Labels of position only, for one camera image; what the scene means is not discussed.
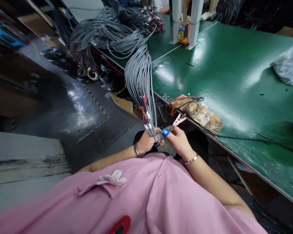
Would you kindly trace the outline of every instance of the wire harness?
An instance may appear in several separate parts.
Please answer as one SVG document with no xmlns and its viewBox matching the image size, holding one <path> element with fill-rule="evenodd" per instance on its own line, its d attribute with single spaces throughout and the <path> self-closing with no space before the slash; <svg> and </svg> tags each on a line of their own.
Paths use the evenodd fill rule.
<svg viewBox="0 0 293 234">
<path fill-rule="evenodd" d="M 146 8 L 126 8 L 116 0 L 103 0 L 103 4 L 105 7 L 96 18 L 84 20 L 75 27 L 70 49 L 78 53 L 94 46 L 108 50 L 117 59 L 130 57 L 124 73 L 127 88 L 135 102 L 144 108 L 154 136 L 157 118 L 147 40 L 155 32 L 163 31 L 164 24 Z"/>
</svg>

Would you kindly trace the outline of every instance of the green object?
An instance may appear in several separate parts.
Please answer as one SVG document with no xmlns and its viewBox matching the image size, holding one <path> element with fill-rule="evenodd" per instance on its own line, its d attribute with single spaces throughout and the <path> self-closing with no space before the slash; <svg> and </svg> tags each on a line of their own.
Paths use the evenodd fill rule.
<svg viewBox="0 0 293 234">
<path fill-rule="evenodd" d="M 168 53 L 178 45 L 170 44 L 172 24 L 165 19 L 166 31 L 148 41 L 154 92 L 167 102 L 181 94 L 204 97 L 221 117 L 221 135 L 265 139 L 256 131 L 293 148 L 293 86 L 270 67 L 293 38 L 213 24 L 201 22 L 192 50 L 182 45 Z M 293 152 L 273 143 L 213 137 L 293 201 Z"/>
</svg>

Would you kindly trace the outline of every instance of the red object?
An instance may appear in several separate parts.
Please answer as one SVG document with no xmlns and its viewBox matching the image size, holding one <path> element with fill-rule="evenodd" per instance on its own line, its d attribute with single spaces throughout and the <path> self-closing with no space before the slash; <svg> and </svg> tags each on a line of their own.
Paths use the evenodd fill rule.
<svg viewBox="0 0 293 234">
<path fill-rule="evenodd" d="M 94 52 L 96 52 L 101 58 L 103 58 L 95 49 L 93 49 L 92 47 L 90 47 Z M 114 68 L 116 71 L 118 71 L 120 74 L 122 74 L 123 76 L 125 74 L 121 73 L 119 70 L 117 70 L 112 64 L 110 64 L 105 58 L 103 58 L 105 60 L 105 62 L 107 62 L 109 65 L 112 66 L 112 68 Z"/>
<path fill-rule="evenodd" d="M 128 215 L 122 217 L 115 225 L 114 227 L 109 231 L 108 234 L 114 234 L 118 230 L 118 233 L 126 234 L 128 233 L 128 230 L 130 228 L 130 217 Z"/>
<path fill-rule="evenodd" d="M 172 104 L 172 102 L 174 102 L 174 101 L 176 101 L 176 100 L 180 100 L 180 99 L 187 99 L 187 98 L 195 98 L 195 99 L 197 99 L 198 97 L 190 96 L 190 97 L 180 97 L 180 98 L 176 98 L 176 99 L 172 100 L 172 101 L 169 103 L 169 108 L 170 108 L 170 105 Z"/>
</svg>

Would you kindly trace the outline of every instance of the woman's left hand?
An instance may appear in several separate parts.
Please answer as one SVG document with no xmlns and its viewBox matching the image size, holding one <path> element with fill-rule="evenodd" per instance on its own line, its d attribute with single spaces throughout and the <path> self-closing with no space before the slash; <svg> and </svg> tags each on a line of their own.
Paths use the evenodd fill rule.
<svg viewBox="0 0 293 234">
<path fill-rule="evenodd" d="M 145 154 L 150 151 L 154 145 L 154 138 L 145 130 L 140 140 L 137 142 L 137 150 L 139 154 Z M 164 145 L 164 139 L 160 141 L 160 145 Z"/>
</svg>

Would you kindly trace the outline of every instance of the silver bracelet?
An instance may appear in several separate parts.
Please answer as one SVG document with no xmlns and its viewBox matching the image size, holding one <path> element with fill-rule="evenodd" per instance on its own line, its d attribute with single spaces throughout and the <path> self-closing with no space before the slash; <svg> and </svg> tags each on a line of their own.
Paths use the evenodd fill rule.
<svg viewBox="0 0 293 234">
<path fill-rule="evenodd" d="M 191 161 L 189 161 L 189 162 L 184 162 L 184 163 L 185 163 L 186 165 L 188 165 L 188 164 L 192 164 L 192 163 L 194 163 L 195 160 L 198 159 L 198 157 L 199 157 L 199 155 L 198 155 L 198 153 L 196 153 L 195 157 L 194 157 Z"/>
<path fill-rule="evenodd" d="M 133 150 L 134 150 L 134 154 L 138 157 L 138 158 L 142 158 L 144 156 L 144 154 L 139 154 L 138 149 L 137 149 L 137 143 L 135 143 L 133 145 Z"/>
</svg>

